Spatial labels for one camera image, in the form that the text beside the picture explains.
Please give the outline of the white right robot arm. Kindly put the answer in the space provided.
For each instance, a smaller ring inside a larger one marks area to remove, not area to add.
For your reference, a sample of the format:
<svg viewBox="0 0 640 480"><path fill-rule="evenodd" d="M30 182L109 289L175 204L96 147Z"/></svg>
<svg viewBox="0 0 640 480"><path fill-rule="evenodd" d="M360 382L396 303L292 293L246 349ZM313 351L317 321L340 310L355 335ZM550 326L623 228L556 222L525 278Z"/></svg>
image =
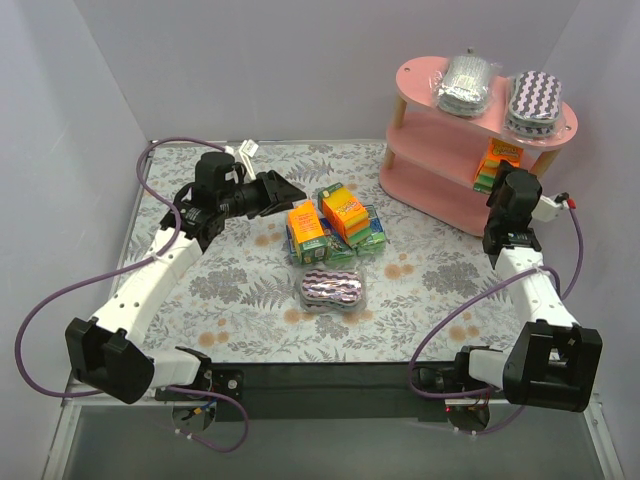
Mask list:
<svg viewBox="0 0 640 480"><path fill-rule="evenodd" d="M547 197L536 175L500 163L487 200L482 246L491 266L507 282L522 330L510 351L464 347L454 368L464 383L484 383L512 404L582 412L586 409L603 341L579 324L563 303L546 269L532 220L551 221L573 211L566 193Z"/></svg>

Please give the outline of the silver scrubber sponge pack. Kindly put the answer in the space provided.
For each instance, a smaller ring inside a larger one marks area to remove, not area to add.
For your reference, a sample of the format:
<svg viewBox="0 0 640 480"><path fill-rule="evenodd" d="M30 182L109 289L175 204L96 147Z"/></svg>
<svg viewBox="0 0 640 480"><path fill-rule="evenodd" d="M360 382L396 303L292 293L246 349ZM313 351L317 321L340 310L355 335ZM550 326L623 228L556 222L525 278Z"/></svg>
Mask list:
<svg viewBox="0 0 640 480"><path fill-rule="evenodd" d="M430 78L435 106L456 117L481 117L493 101L493 84L501 70L501 64L474 53L447 58Z"/></svg>

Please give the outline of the green blue sponge pack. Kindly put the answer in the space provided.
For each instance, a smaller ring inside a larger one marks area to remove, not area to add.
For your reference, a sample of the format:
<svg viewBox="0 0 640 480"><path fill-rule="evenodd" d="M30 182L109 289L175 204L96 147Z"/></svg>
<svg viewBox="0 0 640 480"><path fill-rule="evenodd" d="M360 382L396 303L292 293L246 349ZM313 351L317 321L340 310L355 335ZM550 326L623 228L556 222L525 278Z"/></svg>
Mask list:
<svg viewBox="0 0 640 480"><path fill-rule="evenodd" d="M356 252L342 239L326 218L320 219L320 224L328 244L325 257L327 264L346 264L356 258Z"/></svg>
<svg viewBox="0 0 640 480"><path fill-rule="evenodd" d="M302 265L303 262L296 250L296 246L295 246L295 242L293 239L293 235L291 233L291 230L288 226L285 227L285 231L286 231L286 238L287 238L287 246L288 246L288 251L289 251L289 256L292 260L292 262L296 265Z"/></svg>
<svg viewBox="0 0 640 480"><path fill-rule="evenodd" d="M381 253L387 245L387 235L376 208L373 205L365 205L365 209L369 214L371 234L356 245L355 252L359 257Z"/></svg>

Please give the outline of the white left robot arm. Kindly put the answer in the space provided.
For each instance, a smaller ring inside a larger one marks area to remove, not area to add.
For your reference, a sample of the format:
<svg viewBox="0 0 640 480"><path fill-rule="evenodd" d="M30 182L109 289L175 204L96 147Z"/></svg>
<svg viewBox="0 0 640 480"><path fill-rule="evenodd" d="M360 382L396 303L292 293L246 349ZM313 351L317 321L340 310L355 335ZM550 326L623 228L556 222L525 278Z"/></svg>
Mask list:
<svg viewBox="0 0 640 480"><path fill-rule="evenodd" d="M126 404L150 389L207 387L211 359L190 348L146 353L142 346L159 308L180 278L223 232L228 219L290 210L305 193L274 170L251 181L228 153L207 152L193 182L182 187L163 217L145 265L135 269L88 320L65 331L73 377Z"/></svg>

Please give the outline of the orange boxed sponge pack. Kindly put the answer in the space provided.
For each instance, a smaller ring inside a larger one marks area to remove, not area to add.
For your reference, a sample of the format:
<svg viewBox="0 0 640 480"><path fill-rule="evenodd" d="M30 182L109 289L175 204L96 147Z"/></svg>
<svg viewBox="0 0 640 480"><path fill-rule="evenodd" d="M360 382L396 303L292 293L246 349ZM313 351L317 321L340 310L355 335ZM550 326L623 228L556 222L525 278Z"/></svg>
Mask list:
<svg viewBox="0 0 640 480"><path fill-rule="evenodd" d="M522 148L491 138L486 153L476 170L473 190L490 194L499 165L505 161L514 167L519 167L523 154Z"/></svg>
<svg viewBox="0 0 640 480"><path fill-rule="evenodd" d="M325 259L328 250L327 240L316 208L310 200L288 213L287 226L293 235L302 265L314 264Z"/></svg>
<svg viewBox="0 0 640 480"><path fill-rule="evenodd" d="M371 235L368 211L342 183L335 183L321 190L317 195L317 205L322 215L350 247Z"/></svg>

